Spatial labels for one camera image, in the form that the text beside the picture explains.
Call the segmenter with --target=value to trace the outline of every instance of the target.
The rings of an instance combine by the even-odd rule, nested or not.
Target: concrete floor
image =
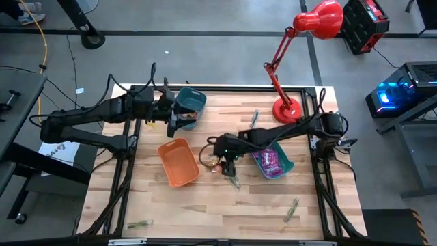
[[[69,29],[72,24],[55,1],[42,1],[45,29]],[[307,0],[310,10],[318,0]],[[407,1],[380,0],[391,18],[391,33],[418,33],[416,20],[403,12]],[[130,0],[100,1],[88,14],[104,30],[155,31],[283,31],[300,12],[298,0]],[[12,24],[2,16],[0,23]],[[101,97],[109,73],[122,83],[144,83],[150,65],[157,62],[156,81],[166,76],[170,83],[270,84],[262,64],[269,61],[278,37],[107,36],[104,46],[89,51],[78,36],[70,36],[76,57],[77,81],[85,89],[81,105]],[[74,73],[66,37],[48,35],[46,75],[67,95],[74,96]],[[399,192],[414,189],[411,166],[396,143],[397,135],[379,136],[364,97],[394,69],[377,53],[353,56],[342,39],[314,40],[323,85],[335,87],[341,113],[350,123],[348,137],[358,138],[351,159],[363,209],[412,208],[422,218],[428,240],[437,244],[437,195],[403,200]],[[437,57],[437,39],[382,39],[377,48],[396,66],[404,62],[432,61]],[[0,34],[0,64],[37,70],[44,54],[39,35]],[[284,85],[315,85],[306,38],[296,38],[279,68]],[[44,88],[59,107],[72,103],[51,85]],[[56,107],[42,97],[42,112]],[[83,128],[98,131],[96,124]],[[17,142],[38,150],[38,130],[26,123]],[[14,178],[0,198],[0,241],[69,236],[80,213],[85,194],[78,197],[31,193],[23,211],[24,225],[6,221],[10,206],[23,181]]]

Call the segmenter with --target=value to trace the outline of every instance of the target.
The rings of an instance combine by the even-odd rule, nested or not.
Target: teal basket
[[[176,96],[176,102],[187,109],[196,111],[197,120],[199,120],[203,113],[203,109],[205,108],[206,95],[200,91],[194,90],[193,88],[185,87],[179,91],[178,96]],[[196,123],[197,121],[183,126],[182,129],[191,131],[196,126]]]
[[[272,148],[274,149],[274,151],[278,152],[279,164],[281,165],[281,168],[283,170],[283,173],[279,174],[276,177],[269,178],[269,177],[267,177],[266,173],[264,173],[264,170],[262,169],[262,166],[261,166],[261,157],[260,157],[260,155],[258,155],[258,158],[256,158],[255,155],[252,154],[252,157],[255,159],[255,162],[257,163],[258,167],[261,169],[261,172],[264,175],[264,177],[266,177],[268,179],[277,179],[277,178],[280,178],[280,177],[286,175],[288,172],[292,171],[293,168],[294,168],[294,162],[288,160],[287,155],[285,155],[285,153],[282,150],[282,148],[279,145],[279,143],[275,142],[272,145]]]

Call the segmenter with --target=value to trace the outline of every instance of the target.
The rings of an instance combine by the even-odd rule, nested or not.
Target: wooden table
[[[324,109],[337,111],[334,89],[326,89]],[[124,91],[115,87],[112,97],[122,93]],[[190,132],[180,129],[175,134],[175,138],[188,140],[196,160],[207,137],[248,129],[256,109],[260,110],[257,127],[279,125],[272,115],[277,93],[205,93],[208,101],[196,128]],[[300,101],[300,94],[288,95]],[[122,129],[123,124],[105,124],[103,134],[122,134]],[[252,157],[245,155],[236,164],[242,185],[241,190],[236,191],[226,177],[207,172],[199,161],[201,173],[195,182],[180,188],[169,187],[156,151],[160,145],[172,140],[166,137],[165,131],[166,125],[162,122],[157,122],[155,129],[142,123],[125,225],[146,219],[153,219],[154,224],[147,228],[125,227],[123,237],[323,239],[307,136],[280,142],[295,167],[288,175],[277,180],[264,178]],[[110,156],[105,152],[96,159],[96,163]],[[346,155],[337,153],[337,158],[350,163]],[[111,161],[93,173],[78,232],[88,229],[107,205],[115,162]],[[331,166],[339,207],[355,228],[366,235],[352,172],[335,161],[331,162]],[[286,225],[282,220],[296,197],[300,199],[299,206]],[[335,233],[332,213],[329,206],[326,207],[331,232]],[[114,218],[117,218],[117,212],[116,208]]]

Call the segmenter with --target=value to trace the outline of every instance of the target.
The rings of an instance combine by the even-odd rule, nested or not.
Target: orange plastic basket
[[[170,187],[181,187],[199,176],[199,167],[187,140],[175,139],[158,148]]]

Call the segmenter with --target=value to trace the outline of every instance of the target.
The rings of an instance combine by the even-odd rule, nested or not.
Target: shoe
[[[45,14],[32,14],[32,15],[38,22],[46,18]],[[18,17],[18,21],[21,23],[21,25],[28,25],[31,23],[35,23],[35,21],[32,19],[32,16],[30,16],[27,12],[24,12],[23,16]]]
[[[20,6],[20,9],[24,12],[26,12],[26,8],[22,3],[18,4]],[[42,12],[42,4],[35,2],[35,3],[25,3],[26,7],[29,9],[30,12],[35,14],[40,14]]]

